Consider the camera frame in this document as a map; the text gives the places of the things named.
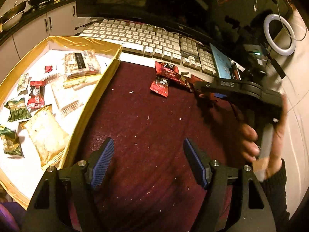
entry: metal bolt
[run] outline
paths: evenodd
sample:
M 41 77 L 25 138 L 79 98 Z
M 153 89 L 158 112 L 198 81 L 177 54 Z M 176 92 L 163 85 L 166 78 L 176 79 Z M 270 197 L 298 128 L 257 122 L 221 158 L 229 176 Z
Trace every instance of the metal bolt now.
M 247 172 L 249 172 L 249 171 L 251 171 L 251 167 L 248 166 L 248 165 L 244 165 L 244 170 L 247 171 Z
M 219 163 L 219 161 L 218 161 L 217 159 L 212 160 L 211 163 L 212 163 L 212 165 L 215 166 L 215 167 L 217 167 L 217 166 L 220 165 L 220 163 Z
M 49 167 L 47 168 L 47 171 L 48 171 L 49 173 L 51 173 L 53 170 L 55 170 L 55 167 L 54 167 L 54 166 L 49 166 Z
M 80 167 L 83 167 L 84 165 L 86 165 L 87 164 L 87 161 L 85 161 L 85 160 L 80 160 L 78 163 L 77 163 L 77 165 L 79 165 Z

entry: dark red tablecloth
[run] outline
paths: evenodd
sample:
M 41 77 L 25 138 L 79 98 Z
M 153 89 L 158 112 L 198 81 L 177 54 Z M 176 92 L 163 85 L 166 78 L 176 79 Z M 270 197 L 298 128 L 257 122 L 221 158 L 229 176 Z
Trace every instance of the dark red tablecloth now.
M 106 137 L 115 140 L 108 179 L 93 193 L 110 231 L 190 230 L 205 191 L 196 184 L 185 159 L 186 137 L 213 159 L 233 166 L 243 163 L 235 149 L 237 123 L 229 103 L 218 100 L 210 107 L 173 84 L 164 98 L 150 91 L 154 79 L 154 68 L 120 64 L 92 115 L 76 158 L 87 159 Z M 229 189 L 223 220 L 230 196 Z

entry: black handle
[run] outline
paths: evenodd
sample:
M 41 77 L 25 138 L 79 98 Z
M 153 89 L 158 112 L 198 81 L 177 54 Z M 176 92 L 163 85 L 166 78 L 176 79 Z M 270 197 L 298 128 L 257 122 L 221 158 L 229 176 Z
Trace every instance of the black handle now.
M 52 28 L 52 20 L 50 19 L 50 17 L 48 17 L 48 19 L 49 19 L 49 24 L 50 24 L 50 29 Z
M 48 31 L 48 28 L 47 28 L 47 20 L 46 20 L 46 19 L 44 19 L 44 21 L 45 21 L 46 31 Z

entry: kitchen counter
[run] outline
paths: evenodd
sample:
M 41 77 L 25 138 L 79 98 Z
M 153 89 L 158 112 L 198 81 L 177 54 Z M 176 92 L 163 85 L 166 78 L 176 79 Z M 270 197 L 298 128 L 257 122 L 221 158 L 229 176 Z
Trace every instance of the kitchen counter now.
M 29 9 L 24 12 L 21 20 L 18 24 L 16 24 L 14 27 L 9 29 L 8 31 L 3 31 L 0 33 L 0 45 L 2 45 L 11 35 L 13 35 L 15 32 L 17 32 L 19 29 L 24 27 L 27 23 L 31 22 L 32 20 L 40 17 L 41 15 L 56 9 L 58 7 L 61 7 L 63 5 L 66 5 L 68 3 L 75 2 L 75 0 L 60 0 L 60 2 L 54 3 L 53 0 L 50 2 L 47 2 L 46 5 L 36 8 L 36 9 Z

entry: white cabinet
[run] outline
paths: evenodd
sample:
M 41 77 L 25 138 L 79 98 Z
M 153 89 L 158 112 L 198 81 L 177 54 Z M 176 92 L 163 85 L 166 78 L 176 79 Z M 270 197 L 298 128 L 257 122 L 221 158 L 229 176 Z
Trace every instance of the white cabinet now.
M 33 47 L 48 37 L 46 14 L 27 23 L 13 34 L 15 46 L 20 58 L 23 58 Z
M 47 13 L 47 25 L 50 36 L 72 36 L 72 4 L 66 4 Z
M 73 15 L 73 35 L 75 35 L 75 34 L 82 32 L 84 30 L 84 27 L 80 27 L 77 30 L 75 29 L 75 27 L 89 23 L 90 17 L 77 17 L 76 2 L 72 3 L 72 15 Z
M 13 37 L 10 37 L 0 46 L 0 84 L 5 79 L 7 74 L 13 69 L 13 67 L 19 62 Z

